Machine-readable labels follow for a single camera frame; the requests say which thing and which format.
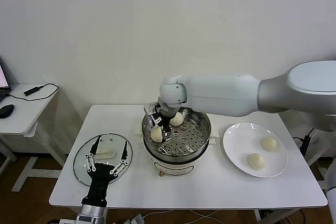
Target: steamed bun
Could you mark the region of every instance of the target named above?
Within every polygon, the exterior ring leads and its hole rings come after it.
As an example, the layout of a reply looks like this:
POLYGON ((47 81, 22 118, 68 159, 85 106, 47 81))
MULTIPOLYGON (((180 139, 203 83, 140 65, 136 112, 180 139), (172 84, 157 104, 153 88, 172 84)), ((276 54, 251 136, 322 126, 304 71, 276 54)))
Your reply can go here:
POLYGON ((261 143, 261 146, 269 152, 275 152, 279 147, 278 141, 274 139, 273 137, 266 137, 262 139, 260 143, 261 143))
POLYGON ((155 127, 151 131, 151 139, 154 142, 157 142, 157 143, 161 143, 162 142, 162 129, 161 129, 161 127, 155 127))
POLYGON ((247 162, 255 170, 261 170, 266 165, 265 158, 259 153, 253 153, 247 157, 247 162))
POLYGON ((172 126, 180 126, 184 121, 183 114, 181 112, 177 112, 175 117, 170 120, 170 124, 172 126))

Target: stainless steel pot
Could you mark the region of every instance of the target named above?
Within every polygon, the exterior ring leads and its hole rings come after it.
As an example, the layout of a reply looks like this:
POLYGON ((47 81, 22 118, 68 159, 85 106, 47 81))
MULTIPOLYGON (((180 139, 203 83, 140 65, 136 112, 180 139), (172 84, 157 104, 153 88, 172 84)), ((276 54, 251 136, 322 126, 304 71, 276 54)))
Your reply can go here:
POLYGON ((171 139, 163 143, 151 140, 154 129, 152 119, 146 116, 142 121, 142 135, 147 151, 158 160, 167 164, 187 164, 195 161, 206 151, 209 144, 211 123, 204 113, 189 108, 180 108, 184 122, 172 126, 171 139))

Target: white table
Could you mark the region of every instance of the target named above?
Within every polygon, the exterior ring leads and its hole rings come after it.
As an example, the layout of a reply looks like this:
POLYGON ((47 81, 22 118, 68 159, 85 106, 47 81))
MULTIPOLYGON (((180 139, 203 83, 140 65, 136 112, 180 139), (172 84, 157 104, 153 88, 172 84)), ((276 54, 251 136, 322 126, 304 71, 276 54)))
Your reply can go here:
MULTIPOLYGON (((47 97, 52 92, 55 91, 56 87, 47 85, 40 89, 38 92, 31 94, 28 97, 25 97, 23 94, 24 91, 27 91, 33 87, 40 86, 41 84, 18 84, 10 85, 12 91, 11 95, 16 97, 24 97, 27 99, 35 99, 47 97)), ((50 141, 48 133, 44 130, 41 124, 37 123, 37 120, 48 103, 52 100, 55 94, 49 98, 38 100, 38 101, 24 101, 20 99, 15 99, 13 97, 6 97, 2 102, 0 102, 0 108, 13 104, 14 111, 12 114, 4 119, 0 119, 0 152, 3 153, 7 159, 3 166, 0 168, 0 173, 8 165, 10 161, 15 161, 15 155, 9 150, 6 146, 5 135, 23 135, 24 137, 32 137, 35 135, 35 132, 39 135, 40 143, 49 151, 49 153, 59 162, 61 166, 64 165, 66 156, 60 150, 58 145, 55 142, 50 141)), ((52 177, 57 178, 60 171, 58 170, 38 170, 32 169, 36 163, 37 158, 32 157, 28 161, 26 167, 20 174, 17 182, 13 186, 12 191, 20 191, 27 177, 52 177)))
POLYGON ((117 133, 132 145, 133 159, 127 172, 109 186, 108 208, 136 209, 284 209, 260 223, 274 223, 295 210, 327 204, 319 184, 300 154, 278 114, 255 112, 242 118, 209 114, 219 139, 210 145, 195 169, 181 177, 159 176, 137 134, 143 118, 141 105, 91 107, 49 202, 54 206, 79 207, 88 187, 73 173, 77 151, 89 139, 117 133), (225 129, 237 122, 254 122, 272 129, 288 151, 285 171, 274 178, 252 177, 236 168, 219 145, 225 129))

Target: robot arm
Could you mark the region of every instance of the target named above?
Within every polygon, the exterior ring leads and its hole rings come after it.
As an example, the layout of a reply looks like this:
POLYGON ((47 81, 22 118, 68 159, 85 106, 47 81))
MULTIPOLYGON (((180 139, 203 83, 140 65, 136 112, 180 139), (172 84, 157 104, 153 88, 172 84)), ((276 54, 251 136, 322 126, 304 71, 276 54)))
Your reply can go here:
POLYGON ((183 106, 227 116, 288 109, 336 114, 335 80, 336 61, 314 61, 262 81, 248 74, 167 78, 160 97, 170 109, 183 106))

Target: cable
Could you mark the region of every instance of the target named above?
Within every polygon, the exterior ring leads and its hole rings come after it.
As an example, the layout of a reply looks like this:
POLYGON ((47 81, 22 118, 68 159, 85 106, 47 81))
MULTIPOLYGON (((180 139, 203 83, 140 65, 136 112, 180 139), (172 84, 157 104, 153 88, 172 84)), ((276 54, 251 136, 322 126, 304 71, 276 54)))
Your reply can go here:
POLYGON ((297 136, 294 136, 293 139, 299 139, 303 142, 303 138, 300 138, 300 137, 297 137, 297 136))
POLYGON ((312 133, 312 131, 313 131, 314 129, 315 129, 315 128, 312 128, 312 129, 310 130, 310 132, 308 133, 307 136, 310 136, 310 133, 312 133))
POLYGON ((203 218, 213 219, 213 220, 215 220, 215 221, 218 221, 220 224, 224 224, 224 223, 221 222, 220 220, 217 220, 216 218, 210 217, 210 215, 213 215, 214 213, 216 213, 216 212, 218 212, 218 211, 220 211, 220 210, 214 211, 213 213, 211 213, 211 214, 209 214, 209 215, 201 215, 201 214, 199 214, 198 212, 195 212, 195 211, 193 211, 193 210, 189 210, 189 211, 190 211, 190 212, 193 212, 193 213, 196 214, 196 215, 202 216, 202 217, 200 217, 200 218, 198 218, 198 219, 196 219, 196 220, 190 221, 190 222, 186 222, 185 224, 191 224, 191 223, 197 222, 197 221, 199 221, 199 220, 201 220, 201 219, 203 219, 203 218))
POLYGON ((284 217, 282 220, 284 221, 285 224, 292 224, 292 221, 289 219, 288 216, 284 217))
POLYGON ((306 215, 305 215, 305 213, 302 211, 302 209, 300 209, 300 212, 301 212, 302 215, 303 215, 303 223, 302 223, 302 224, 306 224, 306 215))
POLYGON ((143 219, 146 218, 148 215, 162 214, 164 212, 172 212, 172 211, 174 211, 174 210, 162 211, 162 212, 150 212, 149 214, 146 214, 145 216, 143 216, 143 219))
POLYGON ((139 213, 133 214, 131 215, 129 218, 127 218, 128 220, 130 220, 131 218, 133 218, 134 216, 138 215, 139 213))
POLYGON ((13 97, 13 98, 15 98, 15 99, 21 99, 21 100, 25 100, 25 101, 27 101, 27 102, 32 102, 32 101, 37 101, 37 100, 47 99, 47 98, 51 97, 53 94, 55 94, 56 91, 57 91, 59 88, 58 88, 58 86, 57 86, 56 84, 53 84, 53 83, 47 83, 47 84, 44 84, 44 85, 39 86, 39 87, 36 87, 36 88, 41 89, 41 88, 43 88, 43 87, 46 86, 46 85, 53 85, 53 86, 56 87, 56 89, 55 89, 50 95, 48 95, 47 97, 36 98, 36 99, 26 99, 26 98, 23 98, 23 97, 15 97, 14 95, 11 95, 11 94, 6 94, 5 97, 13 97))

